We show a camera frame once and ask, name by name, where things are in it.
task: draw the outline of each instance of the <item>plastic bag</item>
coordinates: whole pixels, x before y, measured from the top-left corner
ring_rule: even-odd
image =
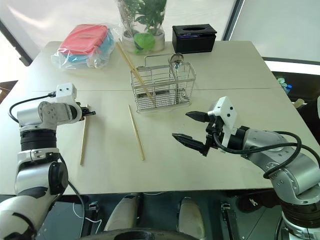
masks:
[[[122,44],[132,54],[148,54],[165,48],[161,27],[167,0],[116,0],[125,31]]]
[[[101,68],[109,61],[119,27],[77,25],[61,43],[51,62],[61,69]]]

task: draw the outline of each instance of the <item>black frame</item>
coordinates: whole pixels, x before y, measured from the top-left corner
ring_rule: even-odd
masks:
[[[0,20],[0,32],[5,36],[9,43],[15,48],[15,50],[20,54],[20,61],[25,65],[29,66],[32,63],[32,58],[27,54],[23,47],[18,43],[15,37],[11,34],[5,24]]]
[[[240,12],[244,3],[245,3],[245,0],[235,0],[232,13],[230,15],[224,35],[222,37],[223,41],[230,41],[234,28],[237,24],[238,16],[240,15]]]

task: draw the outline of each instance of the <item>black tissue box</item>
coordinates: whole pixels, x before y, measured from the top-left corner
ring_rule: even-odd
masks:
[[[172,44],[176,53],[211,52],[217,31],[210,24],[172,27]]]

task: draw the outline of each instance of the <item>pink lid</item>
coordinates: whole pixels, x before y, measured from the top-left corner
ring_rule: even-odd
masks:
[[[98,48],[108,33],[105,25],[80,24],[61,43],[58,51],[64,54],[88,55]]]

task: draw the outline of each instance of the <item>potted plant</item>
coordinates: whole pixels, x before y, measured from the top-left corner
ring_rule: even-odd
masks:
[[[134,54],[161,51],[165,33],[161,27],[167,0],[116,0],[125,31],[122,42]]]

